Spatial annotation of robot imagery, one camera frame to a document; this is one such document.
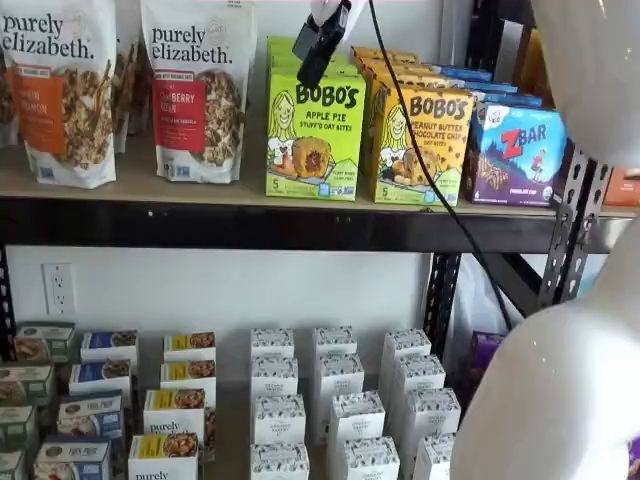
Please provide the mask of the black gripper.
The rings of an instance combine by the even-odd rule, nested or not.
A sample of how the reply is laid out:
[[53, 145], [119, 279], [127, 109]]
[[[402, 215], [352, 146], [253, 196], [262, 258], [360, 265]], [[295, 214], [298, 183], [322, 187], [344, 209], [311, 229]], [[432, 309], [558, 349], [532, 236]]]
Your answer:
[[312, 1], [311, 13], [296, 37], [292, 52], [305, 57], [297, 73], [303, 86], [317, 86], [331, 55], [352, 29], [351, 1]]

